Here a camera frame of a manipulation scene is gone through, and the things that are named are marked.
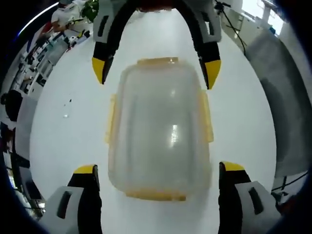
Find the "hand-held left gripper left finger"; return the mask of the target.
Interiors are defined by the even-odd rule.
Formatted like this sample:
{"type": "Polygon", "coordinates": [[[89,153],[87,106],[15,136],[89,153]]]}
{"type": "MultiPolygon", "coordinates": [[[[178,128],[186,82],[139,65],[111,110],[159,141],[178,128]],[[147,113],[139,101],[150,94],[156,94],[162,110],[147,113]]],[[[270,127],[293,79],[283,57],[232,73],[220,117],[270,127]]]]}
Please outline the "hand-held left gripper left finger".
{"type": "Polygon", "coordinates": [[[84,165],[45,202],[40,225],[49,234],[101,234],[101,208],[98,166],[84,165]]]}

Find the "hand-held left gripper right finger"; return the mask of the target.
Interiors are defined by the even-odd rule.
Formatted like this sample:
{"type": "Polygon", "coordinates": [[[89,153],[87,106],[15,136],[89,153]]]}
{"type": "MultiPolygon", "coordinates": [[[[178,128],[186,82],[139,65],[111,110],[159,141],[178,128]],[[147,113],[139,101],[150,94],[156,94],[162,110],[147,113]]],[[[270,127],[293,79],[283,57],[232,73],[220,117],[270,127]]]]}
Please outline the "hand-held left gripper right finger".
{"type": "Polygon", "coordinates": [[[275,198],[236,163],[219,163],[220,234],[266,234],[280,219],[275,198]]]}

